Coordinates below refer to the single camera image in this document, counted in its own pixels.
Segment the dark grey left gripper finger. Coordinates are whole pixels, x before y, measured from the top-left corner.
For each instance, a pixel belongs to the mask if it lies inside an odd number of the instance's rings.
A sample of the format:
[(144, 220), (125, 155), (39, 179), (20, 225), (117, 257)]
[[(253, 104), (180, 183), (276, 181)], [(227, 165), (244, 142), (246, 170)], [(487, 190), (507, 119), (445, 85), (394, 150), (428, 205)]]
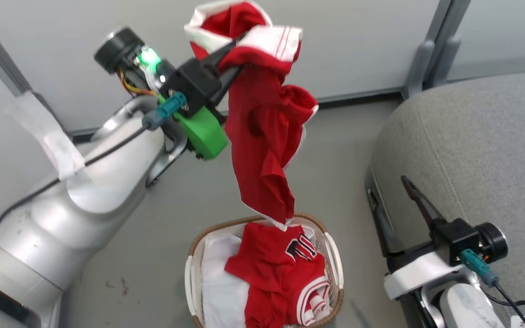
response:
[(229, 43), (206, 56), (206, 58), (204, 58), (204, 67), (208, 69), (217, 69), (220, 62), (227, 56), (227, 54), (229, 54), (231, 50), (233, 50), (233, 48), (235, 48), (235, 46), (237, 46), (237, 43), (243, 39), (247, 33), (248, 31), (242, 33), (235, 39), (231, 40)]
[(219, 77), (219, 81), (221, 81), (221, 88), (219, 91), (213, 95), (213, 105), (218, 106), (221, 102), (221, 100), (225, 97), (227, 92), (229, 91), (232, 83), (237, 79), (237, 77), (242, 72), (244, 65), (238, 65), (233, 66), (231, 68), (228, 68), (225, 70), (225, 72)]

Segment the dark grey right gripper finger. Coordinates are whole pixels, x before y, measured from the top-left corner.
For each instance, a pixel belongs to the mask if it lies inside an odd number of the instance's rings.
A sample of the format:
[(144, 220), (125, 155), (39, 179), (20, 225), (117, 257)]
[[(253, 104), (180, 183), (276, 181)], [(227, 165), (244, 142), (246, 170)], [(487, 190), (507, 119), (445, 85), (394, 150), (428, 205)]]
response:
[(419, 208), (429, 229), (434, 229), (436, 226), (441, 226), (447, 223), (447, 220), (440, 211), (407, 176), (401, 176), (401, 182), (404, 189), (406, 189), (408, 197), (410, 197)]

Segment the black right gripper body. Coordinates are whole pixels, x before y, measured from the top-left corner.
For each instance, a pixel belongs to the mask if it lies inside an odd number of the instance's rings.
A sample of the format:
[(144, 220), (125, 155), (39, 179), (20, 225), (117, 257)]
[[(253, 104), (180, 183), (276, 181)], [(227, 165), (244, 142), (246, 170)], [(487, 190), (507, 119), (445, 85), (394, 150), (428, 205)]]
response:
[(461, 263), (460, 254), (467, 249), (479, 253), (479, 231), (461, 218), (451, 222), (440, 218), (434, 219), (430, 233), (437, 254), (450, 267)]

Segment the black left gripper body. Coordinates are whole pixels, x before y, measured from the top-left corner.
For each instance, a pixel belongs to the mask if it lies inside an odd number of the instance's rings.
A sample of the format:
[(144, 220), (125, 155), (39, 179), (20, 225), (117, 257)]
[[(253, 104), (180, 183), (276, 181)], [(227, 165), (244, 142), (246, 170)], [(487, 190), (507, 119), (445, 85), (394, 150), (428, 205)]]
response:
[(136, 49), (136, 66), (144, 73), (148, 89), (139, 90), (141, 95), (171, 97), (182, 93), (186, 103), (181, 107), (182, 115), (191, 118), (202, 107), (206, 107), (217, 120), (221, 114), (216, 111), (213, 98), (222, 90), (222, 82), (217, 65), (224, 58), (224, 49), (202, 58), (190, 58), (175, 68), (149, 46)]

